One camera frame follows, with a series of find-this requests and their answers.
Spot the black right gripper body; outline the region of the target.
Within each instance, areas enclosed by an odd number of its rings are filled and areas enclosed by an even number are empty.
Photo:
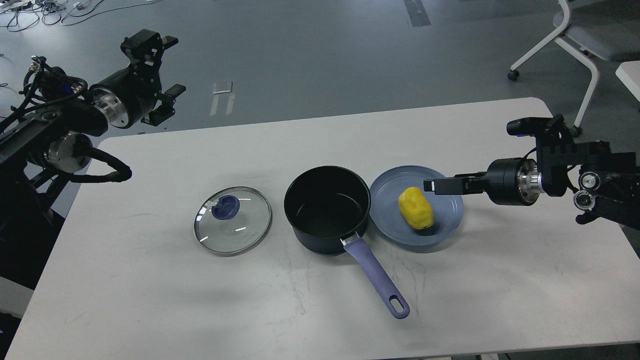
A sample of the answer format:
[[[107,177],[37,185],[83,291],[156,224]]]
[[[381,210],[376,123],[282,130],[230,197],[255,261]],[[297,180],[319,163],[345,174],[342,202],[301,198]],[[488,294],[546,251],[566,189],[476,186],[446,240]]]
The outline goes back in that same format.
[[[483,177],[484,192],[497,205],[530,207],[543,193],[542,178],[534,159],[497,159]]]

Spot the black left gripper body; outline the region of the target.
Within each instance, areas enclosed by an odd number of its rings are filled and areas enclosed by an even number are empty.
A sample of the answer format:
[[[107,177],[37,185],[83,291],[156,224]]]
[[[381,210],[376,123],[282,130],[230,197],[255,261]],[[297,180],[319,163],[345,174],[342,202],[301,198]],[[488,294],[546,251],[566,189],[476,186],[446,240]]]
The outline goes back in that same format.
[[[162,90],[159,68],[130,65],[90,86],[93,105],[107,123],[128,129],[153,111]]]

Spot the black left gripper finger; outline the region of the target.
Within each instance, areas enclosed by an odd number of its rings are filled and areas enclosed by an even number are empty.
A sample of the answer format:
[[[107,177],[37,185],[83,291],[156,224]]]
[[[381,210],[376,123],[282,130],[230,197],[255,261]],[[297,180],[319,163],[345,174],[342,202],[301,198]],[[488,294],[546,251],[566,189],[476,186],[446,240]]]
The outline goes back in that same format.
[[[141,122],[145,125],[159,126],[173,117],[176,112],[174,109],[176,99],[185,91],[185,85],[174,84],[167,91],[154,94],[155,104],[150,111],[142,116]]]
[[[142,29],[126,37],[119,46],[129,59],[128,70],[140,76],[157,75],[166,50],[179,43],[174,36],[162,36],[158,32]]]

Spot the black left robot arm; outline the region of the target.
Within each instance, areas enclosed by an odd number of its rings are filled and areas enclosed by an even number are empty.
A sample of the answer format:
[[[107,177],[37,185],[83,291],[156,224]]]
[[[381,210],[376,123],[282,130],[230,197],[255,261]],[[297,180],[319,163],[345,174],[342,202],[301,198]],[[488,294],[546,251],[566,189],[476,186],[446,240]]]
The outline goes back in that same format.
[[[181,84],[162,90],[160,68],[178,39],[142,29],[125,38],[128,66],[96,84],[34,55],[23,102],[1,121],[1,276],[34,290],[64,217],[52,209],[69,183],[121,183],[125,162],[93,146],[110,126],[158,126],[174,116]]]

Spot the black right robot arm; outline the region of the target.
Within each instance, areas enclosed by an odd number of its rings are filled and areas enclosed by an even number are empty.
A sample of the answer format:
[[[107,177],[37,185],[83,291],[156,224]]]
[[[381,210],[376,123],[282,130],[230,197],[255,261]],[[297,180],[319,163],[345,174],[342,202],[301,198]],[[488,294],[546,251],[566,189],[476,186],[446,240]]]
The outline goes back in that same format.
[[[571,191],[580,210],[575,220],[602,218],[622,226],[640,226],[639,166],[634,152],[613,152],[606,141],[574,141],[578,130],[562,115],[509,121],[506,132],[533,137],[535,159],[494,160],[486,171],[429,178],[423,190],[437,195],[487,194],[496,205],[530,207],[541,194],[560,198]]]

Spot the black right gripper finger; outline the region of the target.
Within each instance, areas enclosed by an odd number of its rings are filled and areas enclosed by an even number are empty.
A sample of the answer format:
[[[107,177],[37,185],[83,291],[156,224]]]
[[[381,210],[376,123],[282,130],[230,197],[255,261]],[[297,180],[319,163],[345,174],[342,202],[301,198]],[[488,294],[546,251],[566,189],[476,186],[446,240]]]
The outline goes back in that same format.
[[[423,191],[437,195],[474,195],[486,192],[486,171],[456,174],[453,177],[442,177],[423,180]]]

